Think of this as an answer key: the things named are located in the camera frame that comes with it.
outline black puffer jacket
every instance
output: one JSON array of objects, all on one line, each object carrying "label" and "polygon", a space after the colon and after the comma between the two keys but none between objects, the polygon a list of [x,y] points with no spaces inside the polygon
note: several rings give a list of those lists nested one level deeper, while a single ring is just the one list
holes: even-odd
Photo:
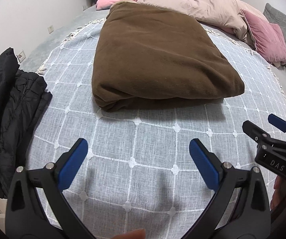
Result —
[{"label": "black puffer jacket", "polygon": [[18,70],[13,49],[0,55],[0,198],[6,198],[15,169],[25,164],[33,130],[52,94],[43,77]]}]

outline bed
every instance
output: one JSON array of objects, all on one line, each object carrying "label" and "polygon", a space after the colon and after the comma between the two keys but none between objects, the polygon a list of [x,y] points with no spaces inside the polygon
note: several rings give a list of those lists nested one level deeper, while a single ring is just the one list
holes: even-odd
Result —
[{"label": "bed", "polygon": [[[86,227],[97,238],[142,227],[147,238],[181,238],[213,195],[189,156],[190,140],[199,138],[220,160],[250,169],[256,144],[241,125],[250,120],[286,140],[267,121],[270,113],[286,119],[286,72],[276,72],[278,83],[271,66],[245,43],[203,25],[242,77],[243,95],[197,107],[103,112],[91,96],[91,71],[108,12],[87,9],[21,64],[25,71],[39,69],[53,94],[35,130],[27,168],[55,162],[83,137],[88,155],[64,195]],[[68,53],[75,56],[66,61]],[[275,175],[264,168],[262,174],[271,199]],[[50,222],[59,226],[41,190],[39,196]]]}]

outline hand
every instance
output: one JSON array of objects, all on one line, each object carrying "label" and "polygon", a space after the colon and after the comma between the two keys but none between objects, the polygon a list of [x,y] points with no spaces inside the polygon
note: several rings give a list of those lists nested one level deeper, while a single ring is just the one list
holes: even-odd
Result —
[{"label": "hand", "polygon": [[145,239],[145,229],[138,229],[126,234],[116,235],[112,239]]},{"label": "hand", "polygon": [[282,178],[280,176],[277,176],[274,183],[274,194],[273,198],[270,202],[270,209],[273,210],[273,208],[277,207],[278,204],[281,202],[281,194],[280,194],[280,188],[281,188]]}]

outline velvet pillow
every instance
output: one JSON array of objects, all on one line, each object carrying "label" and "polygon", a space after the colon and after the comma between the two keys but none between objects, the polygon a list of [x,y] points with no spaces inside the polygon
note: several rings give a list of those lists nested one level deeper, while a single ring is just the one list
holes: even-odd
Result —
[{"label": "velvet pillow", "polygon": [[262,20],[249,11],[242,10],[256,51],[271,63],[286,63],[286,44],[278,24]]}]

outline electrical outlet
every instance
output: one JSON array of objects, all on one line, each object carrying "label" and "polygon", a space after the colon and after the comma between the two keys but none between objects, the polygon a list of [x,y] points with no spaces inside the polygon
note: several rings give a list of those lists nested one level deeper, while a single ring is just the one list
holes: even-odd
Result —
[{"label": "electrical outlet", "polygon": [[51,33],[54,31],[53,25],[51,25],[50,27],[48,27],[48,31],[49,31],[49,34],[51,34]]},{"label": "electrical outlet", "polygon": [[20,54],[17,55],[19,62],[21,63],[25,59],[25,53],[22,50]]}]

